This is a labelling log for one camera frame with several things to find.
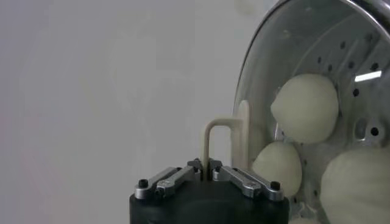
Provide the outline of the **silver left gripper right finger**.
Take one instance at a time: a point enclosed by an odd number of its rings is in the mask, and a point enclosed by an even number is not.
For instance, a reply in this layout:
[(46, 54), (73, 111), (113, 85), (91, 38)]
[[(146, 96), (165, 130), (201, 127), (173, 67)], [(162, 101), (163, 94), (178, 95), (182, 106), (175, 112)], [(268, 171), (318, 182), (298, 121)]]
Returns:
[(276, 202), (285, 199), (280, 182), (266, 180), (248, 170), (224, 166), (219, 160), (209, 160), (208, 173), (211, 180), (229, 182), (247, 198), (255, 199), (264, 196), (268, 200)]

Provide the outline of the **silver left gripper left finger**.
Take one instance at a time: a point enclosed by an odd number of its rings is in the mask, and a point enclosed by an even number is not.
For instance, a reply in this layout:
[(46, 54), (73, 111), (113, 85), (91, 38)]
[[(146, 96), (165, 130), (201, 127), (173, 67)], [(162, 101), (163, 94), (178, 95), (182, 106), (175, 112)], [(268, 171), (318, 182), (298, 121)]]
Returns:
[(166, 198), (187, 181), (201, 181), (203, 166), (199, 158), (188, 161), (185, 167), (168, 167), (149, 179), (140, 179), (133, 195), (138, 200), (148, 200), (158, 195)]

